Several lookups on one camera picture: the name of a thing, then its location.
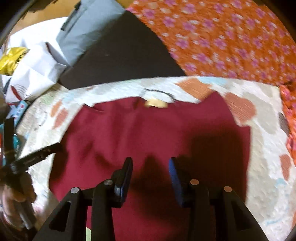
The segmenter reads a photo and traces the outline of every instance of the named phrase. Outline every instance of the maroon fabric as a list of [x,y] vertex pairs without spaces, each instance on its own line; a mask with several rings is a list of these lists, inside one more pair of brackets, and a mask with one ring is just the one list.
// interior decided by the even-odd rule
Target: maroon fabric
[[245,198],[250,129],[235,124],[217,92],[199,104],[175,102],[165,109],[146,108],[138,97],[83,106],[61,143],[64,151],[56,154],[49,180],[59,200],[72,187],[95,187],[132,157],[127,200],[113,209],[120,241],[186,239],[189,210],[175,201],[171,157],[179,156],[200,182],[231,186]]

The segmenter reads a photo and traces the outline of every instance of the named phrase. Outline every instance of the clamp jaw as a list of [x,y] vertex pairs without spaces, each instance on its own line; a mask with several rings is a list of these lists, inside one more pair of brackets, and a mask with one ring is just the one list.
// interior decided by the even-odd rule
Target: clamp jaw
[[85,241],[87,207],[92,206],[91,239],[115,241],[112,208],[126,200],[133,160],[126,158],[122,169],[95,188],[74,187],[51,213],[33,241]]
[[174,157],[169,161],[169,172],[178,204],[191,209],[188,241],[268,241],[230,187],[207,188],[181,170]]

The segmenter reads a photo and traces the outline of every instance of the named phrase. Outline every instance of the floor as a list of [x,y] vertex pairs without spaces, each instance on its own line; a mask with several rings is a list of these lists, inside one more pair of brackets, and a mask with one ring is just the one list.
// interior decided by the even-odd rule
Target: floor
[[[35,13],[29,12],[26,14],[24,19],[18,21],[12,30],[11,34],[33,25],[35,23],[39,23],[45,20],[60,18],[69,16],[72,12],[74,5],[79,2],[79,0],[58,0],[54,4],[49,4],[44,10],[37,11]],[[117,0],[123,7],[128,7],[133,0]]]

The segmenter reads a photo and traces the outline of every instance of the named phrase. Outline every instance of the orange floral fabric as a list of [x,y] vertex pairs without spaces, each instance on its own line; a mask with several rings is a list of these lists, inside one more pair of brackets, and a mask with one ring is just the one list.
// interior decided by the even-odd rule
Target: orange floral fabric
[[158,35],[187,75],[280,86],[296,164],[296,45],[270,9],[252,0],[141,0],[127,10]]

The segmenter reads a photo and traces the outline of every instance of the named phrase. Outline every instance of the metal rivet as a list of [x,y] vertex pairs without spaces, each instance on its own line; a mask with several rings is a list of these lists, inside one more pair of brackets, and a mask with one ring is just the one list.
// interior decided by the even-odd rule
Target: metal rivet
[[224,187],[224,191],[226,191],[226,192],[232,192],[232,188],[229,187],[229,186],[225,186]]
[[113,181],[111,179],[107,179],[104,181],[104,185],[106,185],[106,186],[110,186],[112,184],[113,184]]
[[198,184],[199,184],[199,181],[196,180],[196,179],[191,179],[191,180],[190,180],[190,183],[191,183],[192,185],[198,185]]
[[72,188],[71,193],[75,194],[79,192],[79,188]]

